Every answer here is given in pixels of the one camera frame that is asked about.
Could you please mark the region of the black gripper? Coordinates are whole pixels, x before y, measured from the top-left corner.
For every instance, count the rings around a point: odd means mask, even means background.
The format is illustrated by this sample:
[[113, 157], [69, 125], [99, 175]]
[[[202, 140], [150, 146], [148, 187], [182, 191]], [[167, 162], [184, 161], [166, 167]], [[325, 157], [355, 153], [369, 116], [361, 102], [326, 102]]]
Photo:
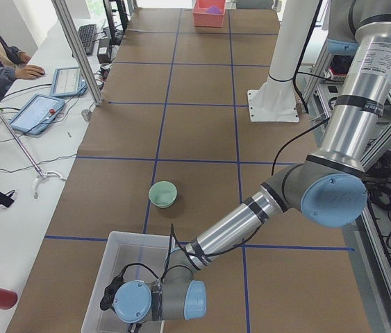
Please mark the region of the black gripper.
[[142, 329], [143, 323], [130, 323], [127, 328], [127, 333], [139, 333]]

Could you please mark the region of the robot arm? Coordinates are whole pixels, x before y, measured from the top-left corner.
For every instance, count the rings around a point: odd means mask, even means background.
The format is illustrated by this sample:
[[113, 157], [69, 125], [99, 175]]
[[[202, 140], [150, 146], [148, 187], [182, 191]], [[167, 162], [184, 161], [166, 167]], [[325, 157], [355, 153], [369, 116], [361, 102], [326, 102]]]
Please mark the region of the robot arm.
[[206, 313], [206, 287], [194, 278], [245, 244], [271, 217], [291, 208], [332, 228], [357, 219], [367, 201], [361, 158], [391, 90], [391, 1], [333, 1], [329, 30], [354, 57], [319, 148], [264, 181], [260, 190], [181, 246], [174, 235], [162, 276], [153, 282], [115, 278], [109, 308], [137, 332], [148, 322]]

